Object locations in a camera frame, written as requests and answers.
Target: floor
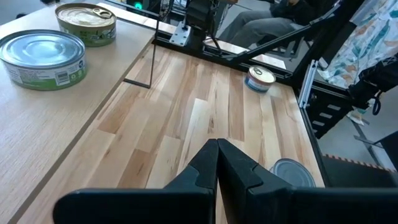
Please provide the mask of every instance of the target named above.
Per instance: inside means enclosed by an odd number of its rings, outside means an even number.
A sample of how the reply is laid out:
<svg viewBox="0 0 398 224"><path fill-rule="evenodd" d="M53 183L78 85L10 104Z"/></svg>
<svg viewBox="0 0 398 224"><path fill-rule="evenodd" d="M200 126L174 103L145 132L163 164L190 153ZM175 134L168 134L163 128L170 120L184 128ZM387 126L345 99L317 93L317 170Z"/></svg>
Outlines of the floor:
<svg viewBox="0 0 398 224"><path fill-rule="evenodd" d="M72 0L63 0L63 2L72 2ZM14 0L12 4L7 0L0 0L0 24L9 22L15 18L18 13L34 12L42 7L45 7L39 0ZM247 10L261 10L269 7L268 2L257 0L239 0L235 5L232 5L220 26L217 36L219 36L225 27L240 13ZM294 70L300 59L305 55L308 46L303 44L298 58L285 61L288 70ZM323 153L333 154L347 159L363 161L370 164L377 162L382 166L393 169L393 165L385 155L384 151L378 147L373 147L372 152L374 156L369 153L366 145L360 141L355 140L354 136L364 136L369 140L377 141L384 136L396 131L398 127L398 119L396 119L397 104L395 99L398 97L398 88L386 93L382 98L382 109L378 116L373 116L368 111L364 118L369 125L358 126L353 124L350 119L342 119L332 130L319 139L318 143Z"/></svg>

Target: metal can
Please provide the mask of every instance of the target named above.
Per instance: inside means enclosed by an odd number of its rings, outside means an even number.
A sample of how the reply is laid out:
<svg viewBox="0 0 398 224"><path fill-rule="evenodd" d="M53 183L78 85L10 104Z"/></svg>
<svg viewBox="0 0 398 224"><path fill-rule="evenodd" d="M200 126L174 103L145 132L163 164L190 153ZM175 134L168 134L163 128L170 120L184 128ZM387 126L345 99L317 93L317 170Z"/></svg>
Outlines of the metal can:
<svg viewBox="0 0 398 224"><path fill-rule="evenodd" d="M33 90L59 90L86 75L83 42L55 30L24 30L4 37L0 59L12 81Z"/></svg>
<svg viewBox="0 0 398 224"><path fill-rule="evenodd" d="M116 16L104 7L71 3L56 8L55 14L60 30L76 35L87 47L104 46L116 38Z"/></svg>
<svg viewBox="0 0 398 224"><path fill-rule="evenodd" d="M279 159L269 172L295 187L315 187L311 173L293 159Z"/></svg>
<svg viewBox="0 0 398 224"><path fill-rule="evenodd" d="M261 66L251 66L244 80L250 89L259 93L266 93L275 81L275 75Z"/></svg>

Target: open can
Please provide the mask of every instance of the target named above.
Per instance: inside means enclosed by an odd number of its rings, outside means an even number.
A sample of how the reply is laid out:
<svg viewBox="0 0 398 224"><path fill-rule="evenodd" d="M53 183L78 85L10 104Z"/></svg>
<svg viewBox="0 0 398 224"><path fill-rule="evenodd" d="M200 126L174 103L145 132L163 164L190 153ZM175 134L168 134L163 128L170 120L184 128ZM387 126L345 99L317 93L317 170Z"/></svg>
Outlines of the open can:
<svg viewBox="0 0 398 224"><path fill-rule="evenodd" d="M293 159L279 159L269 172L295 187L316 187L311 173Z"/></svg>

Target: wood grain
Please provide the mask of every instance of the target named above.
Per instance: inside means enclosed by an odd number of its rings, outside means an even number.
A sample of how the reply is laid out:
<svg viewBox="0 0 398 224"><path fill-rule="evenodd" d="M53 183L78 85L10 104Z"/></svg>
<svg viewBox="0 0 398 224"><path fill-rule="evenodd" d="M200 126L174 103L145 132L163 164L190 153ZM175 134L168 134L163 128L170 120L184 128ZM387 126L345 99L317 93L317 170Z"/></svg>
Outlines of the wood grain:
<svg viewBox="0 0 398 224"><path fill-rule="evenodd" d="M26 29L58 30L54 9L4 24L0 37ZM70 88L21 88L0 64L0 223L31 203L153 39L151 30L122 21L117 27L115 42L86 48L88 74Z"/></svg>
<svg viewBox="0 0 398 224"><path fill-rule="evenodd" d="M115 15L118 18L121 18L121 19L124 19L127 21L131 21L131 22L135 22L136 24L142 24L144 26L151 27L153 29L156 28L156 20L155 19L144 17L141 15L132 13L132 12L127 12L123 9L119 9L117 7L110 6L109 4L105 4L105 3L99 3L98 5L109 9L110 11L115 13ZM176 29L176 27L173 25L166 24L164 22L159 22L159 30L162 30L169 34L173 34L175 32L175 29ZM206 40L205 44L212 46L212 47L216 46L211 39ZM239 46L227 43L227 42L223 42L221 40L218 40L218 44L220 45L221 49L223 49L227 52L234 53L234 54L239 54L241 52L249 50L249 49L245 49L243 47L239 47ZM274 58L272 56L262 54L262 55L254 57L253 59L257 60L259 62L268 63L270 65L273 65L273 66L276 66L276 67L279 67L282 69L286 69L285 62L283 60Z"/></svg>
<svg viewBox="0 0 398 224"><path fill-rule="evenodd" d="M57 199L80 188L162 188L209 138L226 138L266 168L293 157L323 187L291 87L275 83L267 94L258 94L245 86L241 72L212 65L208 75L201 72L207 62L159 50L167 57L159 61L168 63L160 63L163 74L155 76L152 89L120 85L19 223L51 223ZM144 69L141 62L132 71L138 68ZM115 111L124 115L115 116ZM104 124L109 129L100 128ZM98 150L95 134L107 137ZM90 158L82 156L88 153ZM226 223L221 203L216 220Z"/></svg>

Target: green light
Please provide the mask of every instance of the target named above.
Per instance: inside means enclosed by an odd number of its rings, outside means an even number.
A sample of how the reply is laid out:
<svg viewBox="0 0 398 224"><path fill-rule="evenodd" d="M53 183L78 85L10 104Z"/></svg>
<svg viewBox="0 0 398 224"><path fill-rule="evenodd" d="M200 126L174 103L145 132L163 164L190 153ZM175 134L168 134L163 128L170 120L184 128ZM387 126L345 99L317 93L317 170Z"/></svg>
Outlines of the green light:
<svg viewBox="0 0 398 224"><path fill-rule="evenodd" d="M142 4L141 4L141 2L135 2L135 3L134 3L134 7L136 7L137 9L142 9Z"/></svg>

